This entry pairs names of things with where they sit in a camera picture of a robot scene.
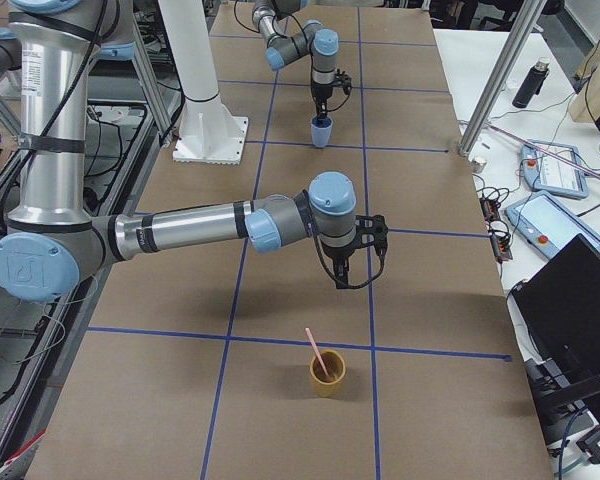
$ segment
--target ur logo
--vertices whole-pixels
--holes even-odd
[[[8,257],[9,281],[14,285],[43,287],[43,258],[31,253],[11,253]]]

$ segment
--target tablet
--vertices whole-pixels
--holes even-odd
[[[600,235],[548,192],[536,192],[508,206],[505,214],[515,231],[547,258],[553,258],[579,233],[600,252]]]
[[[530,140],[544,150],[555,153],[582,165],[578,149],[573,145],[547,143]],[[522,173],[529,187],[534,190],[545,190],[554,195],[569,198],[586,198],[589,195],[584,172],[573,168],[535,148],[524,145],[521,151]]]

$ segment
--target white table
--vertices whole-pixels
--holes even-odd
[[[435,36],[449,89],[453,95],[456,115],[460,120],[469,120],[504,45],[507,34],[436,30]],[[572,98],[566,99],[573,93],[573,88],[540,34],[532,34],[528,39],[509,75],[507,87],[502,91],[491,112],[491,117],[518,110],[511,105],[511,101],[516,94],[517,86],[522,83],[529,68],[535,64],[539,57],[549,57],[551,59],[551,72],[542,87],[540,95],[531,100],[526,109],[527,111],[524,113],[506,115],[501,119],[493,120],[493,124],[522,138],[553,140],[556,143],[576,145],[589,166],[600,168],[600,133],[593,123],[575,123],[568,114],[564,118],[567,106]],[[562,104],[549,108],[544,112],[531,112],[531,110],[542,110],[563,100],[565,101]],[[562,124],[556,134],[556,128],[561,121]],[[514,190],[519,185],[516,171],[520,163],[520,149],[521,145],[496,132],[485,130],[471,151],[469,158],[482,156],[487,159],[487,166],[480,175],[487,186],[508,187]],[[478,188],[482,186],[479,179],[476,179],[476,185]],[[588,198],[569,200],[561,197],[560,201],[576,214],[596,205],[600,202],[600,181],[587,178],[587,185],[590,192]],[[527,197],[530,193],[530,189],[522,180],[520,188],[503,202],[503,208]],[[583,219],[600,234],[600,208],[586,215]],[[531,278],[546,263],[546,258],[523,240],[518,233],[515,234],[512,253],[514,259],[506,262],[503,266],[502,285],[505,291],[509,290],[518,281]],[[527,336],[526,328],[522,326],[520,314],[517,312],[515,305],[511,305],[511,302],[509,307],[514,325],[516,325],[516,333],[521,334],[519,335],[519,342],[522,354],[525,360],[534,357],[533,350],[529,348],[524,338]],[[565,451],[565,466],[581,454],[575,443],[572,443]],[[573,480],[600,480],[600,465],[587,464],[584,467],[576,468],[568,475],[568,478]]]

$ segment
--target yellow cup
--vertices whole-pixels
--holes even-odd
[[[340,390],[347,366],[344,359],[335,350],[323,350],[320,354],[329,372],[329,378],[324,374],[318,357],[314,356],[309,366],[311,386],[320,397],[333,397]]]

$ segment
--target straw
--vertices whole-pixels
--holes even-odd
[[[316,353],[316,357],[318,358],[318,361],[320,362],[320,366],[322,367],[322,370],[324,370],[325,378],[328,380],[329,378],[331,378],[331,375],[329,375],[329,372],[327,371],[327,366],[324,364],[324,360],[322,360],[322,355],[320,355],[320,350],[318,350],[318,345],[316,345],[316,341],[313,339],[313,335],[311,334],[311,329],[309,329],[309,327],[307,327],[304,329],[304,331],[307,333],[307,337],[309,337],[309,342],[311,342],[311,347],[313,348],[313,351]]]

